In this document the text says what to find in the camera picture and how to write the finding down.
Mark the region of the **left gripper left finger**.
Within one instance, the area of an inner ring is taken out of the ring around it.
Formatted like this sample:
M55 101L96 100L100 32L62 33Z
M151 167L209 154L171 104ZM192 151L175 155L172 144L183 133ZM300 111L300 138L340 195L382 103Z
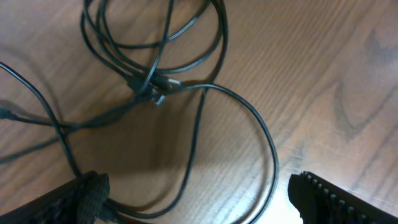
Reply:
M89 171L1 215L1 223L94 223L109 192L108 174Z

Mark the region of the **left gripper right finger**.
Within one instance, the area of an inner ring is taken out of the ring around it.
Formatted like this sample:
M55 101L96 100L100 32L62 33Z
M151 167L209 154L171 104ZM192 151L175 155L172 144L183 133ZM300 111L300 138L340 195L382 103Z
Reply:
M308 171L290 176L288 196L305 224L397 224L397 217Z

